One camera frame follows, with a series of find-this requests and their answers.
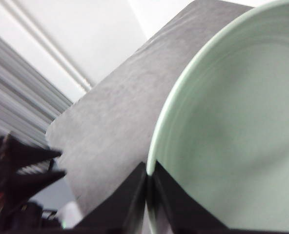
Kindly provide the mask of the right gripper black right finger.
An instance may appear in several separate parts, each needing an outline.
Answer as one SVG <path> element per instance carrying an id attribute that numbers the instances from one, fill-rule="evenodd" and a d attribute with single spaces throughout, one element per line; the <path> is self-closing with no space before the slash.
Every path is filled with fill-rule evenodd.
<path id="1" fill-rule="evenodd" d="M 200 165 L 154 170 L 155 223 L 165 216 L 175 234 L 289 234 L 272 220 L 275 210 L 261 188 Z"/>

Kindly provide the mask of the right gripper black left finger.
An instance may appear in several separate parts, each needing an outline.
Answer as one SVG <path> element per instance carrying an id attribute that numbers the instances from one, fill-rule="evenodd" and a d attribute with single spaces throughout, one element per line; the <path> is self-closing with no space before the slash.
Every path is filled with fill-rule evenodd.
<path id="1" fill-rule="evenodd" d="M 140 234 L 142 232 L 147 174 L 139 163 L 104 202 L 71 230 L 72 234 Z"/>

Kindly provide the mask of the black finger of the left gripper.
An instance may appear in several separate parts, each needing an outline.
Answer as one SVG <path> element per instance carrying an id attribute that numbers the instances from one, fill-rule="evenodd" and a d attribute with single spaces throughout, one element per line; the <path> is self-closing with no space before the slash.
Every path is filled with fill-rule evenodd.
<path id="1" fill-rule="evenodd" d="M 13 201 L 24 202 L 65 175 L 66 172 L 14 175 L 12 177 Z"/>
<path id="2" fill-rule="evenodd" d="M 13 172 L 27 169 L 32 172 L 52 171 L 55 159 L 62 155 L 60 150 L 27 144 L 11 134 L 2 138 L 2 145 L 4 147 L 2 159 L 9 164 Z"/>

